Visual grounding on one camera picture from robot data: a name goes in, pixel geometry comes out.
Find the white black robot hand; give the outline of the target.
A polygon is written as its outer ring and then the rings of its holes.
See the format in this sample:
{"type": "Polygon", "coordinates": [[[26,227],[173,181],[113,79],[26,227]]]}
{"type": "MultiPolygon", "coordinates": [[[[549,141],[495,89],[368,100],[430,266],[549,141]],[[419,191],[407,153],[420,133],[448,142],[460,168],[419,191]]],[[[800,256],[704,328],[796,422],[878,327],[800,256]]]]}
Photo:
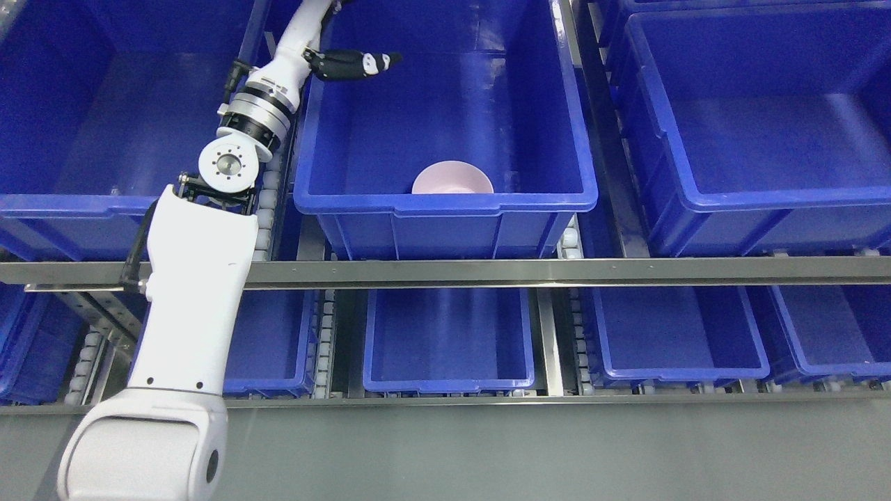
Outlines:
{"type": "Polygon", "coordinates": [[[403,61],[399,53],[320,48],[326,20],[336,1],[303,1],[281,35],[270,63],[249,73],[247,83],[286,93],[309,77],[322,81],[357,81],[379,76],[403,61]]]}

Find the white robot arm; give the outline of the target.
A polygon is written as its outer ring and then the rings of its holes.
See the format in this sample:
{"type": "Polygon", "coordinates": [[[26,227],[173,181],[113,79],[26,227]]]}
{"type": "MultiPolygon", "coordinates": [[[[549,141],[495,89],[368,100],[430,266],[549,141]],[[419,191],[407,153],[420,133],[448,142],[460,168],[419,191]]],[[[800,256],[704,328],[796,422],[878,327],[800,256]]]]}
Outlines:
{"type": "Polygon", "coordinates": [[[58,467],[63,500],[207,500],[226,454],[222,390],[258,217],[172,185],[148,231],[148,320],[127,385],[93,407],[58,467]]]}

